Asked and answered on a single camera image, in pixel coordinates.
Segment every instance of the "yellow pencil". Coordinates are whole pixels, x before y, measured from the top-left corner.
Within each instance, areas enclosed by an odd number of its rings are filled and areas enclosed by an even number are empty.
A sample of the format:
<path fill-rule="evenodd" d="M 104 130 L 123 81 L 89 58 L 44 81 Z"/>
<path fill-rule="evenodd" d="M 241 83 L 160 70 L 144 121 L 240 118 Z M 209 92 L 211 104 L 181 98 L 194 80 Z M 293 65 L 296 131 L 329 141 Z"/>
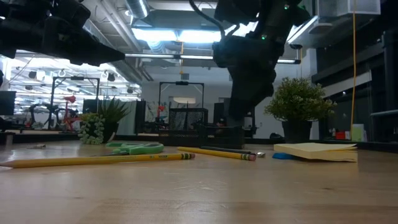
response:
<path fill-rule="evenodd" d="M 248 161 L 255 161 L 256 156 L 252 154 L 240 154 L 240 153 L 233 153 L 233 152 L 220 152 L 214 150 L 206 150 L 206 149 L 198 149 L 198 148 L 191 148 L 191 147 L 177 147 L 179 151 L 185 152 L 194 152 L 198 154 L 206 154 L 212 156 L 221 156 L 233 159 L 243 159 Z"/>
<path fill-rule="evenodd" d="M 101 157 L 75 157 L 57 159 L 24 159 L 0 163 L 3 167 L 30 168 L 48 166 L 74 166 L 74 165 L 94 165 L 112 164 L 118 162 L 139 162 L 139 161 L 169 161 L 181 159 L 193 159 L 194 154 L 156 154 L 139 156 L 101 156 Z"/>

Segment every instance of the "monitor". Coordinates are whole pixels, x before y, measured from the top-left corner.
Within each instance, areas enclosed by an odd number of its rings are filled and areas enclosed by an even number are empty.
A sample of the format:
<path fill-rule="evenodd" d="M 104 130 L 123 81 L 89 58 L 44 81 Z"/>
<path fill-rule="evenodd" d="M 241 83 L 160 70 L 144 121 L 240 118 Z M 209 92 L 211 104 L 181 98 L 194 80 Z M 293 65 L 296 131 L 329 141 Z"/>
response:
<path fill-rule="evenodd" d="M 14 115 L 16 91 L 0 91 L 0 115 Z"/>

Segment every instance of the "wooden table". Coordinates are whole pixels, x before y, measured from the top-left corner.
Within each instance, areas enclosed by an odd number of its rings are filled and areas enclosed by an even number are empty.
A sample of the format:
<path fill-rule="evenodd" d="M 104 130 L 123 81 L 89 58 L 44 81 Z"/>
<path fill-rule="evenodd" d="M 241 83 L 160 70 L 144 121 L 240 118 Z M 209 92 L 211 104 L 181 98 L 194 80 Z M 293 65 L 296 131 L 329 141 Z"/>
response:
<path fill-rule="evenodd" d="M 92 156 L 104 146 L 19 144 L 0 160 Z M 397 223 L 398 155 L 359 162 L 198 155 L 192 161 L 0 168 L 0 223 Z M 168 147 L 166 152 L 175 152 Z"/>

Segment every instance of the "black pot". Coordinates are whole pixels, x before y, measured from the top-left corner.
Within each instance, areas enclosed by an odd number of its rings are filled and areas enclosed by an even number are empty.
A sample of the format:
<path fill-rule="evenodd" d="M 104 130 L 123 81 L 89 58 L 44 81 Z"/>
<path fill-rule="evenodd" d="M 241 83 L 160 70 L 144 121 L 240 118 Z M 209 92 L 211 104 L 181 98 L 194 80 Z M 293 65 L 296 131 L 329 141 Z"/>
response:
<path fill-rule="evenodd" d="M 310 140 L 312 121 L 283 121 L 286 143 L 303 143 Z"/>
<path fill-rule="evenodd" d="M 107 143 L 108 141 L 112 141 L 114 135 L 118 131 L 119 123 L 104 123 L 104 141 L 102 143 Z"/>

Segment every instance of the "blue object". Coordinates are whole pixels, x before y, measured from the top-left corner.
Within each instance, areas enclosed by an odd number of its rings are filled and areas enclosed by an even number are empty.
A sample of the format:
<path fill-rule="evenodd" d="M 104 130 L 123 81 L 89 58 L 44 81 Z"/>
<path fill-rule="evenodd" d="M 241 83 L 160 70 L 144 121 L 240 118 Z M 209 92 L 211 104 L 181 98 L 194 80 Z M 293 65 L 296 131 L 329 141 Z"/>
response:
<path fill-rule="evenodd" d="M 277 152 L 277 153 L 275 153 L 275 154 L 272 156 L 272 158 L 274 158 L 274 159 L 283 159 L 283 160 L 286 160 L 286 159 L 295 159 L 294 157 L 295 157 L 295 156 L 292 156 L 292 155 L 290 155 L 290 154 L 286 154 L 286 153 L 283 153 L 283 152 Z"/>

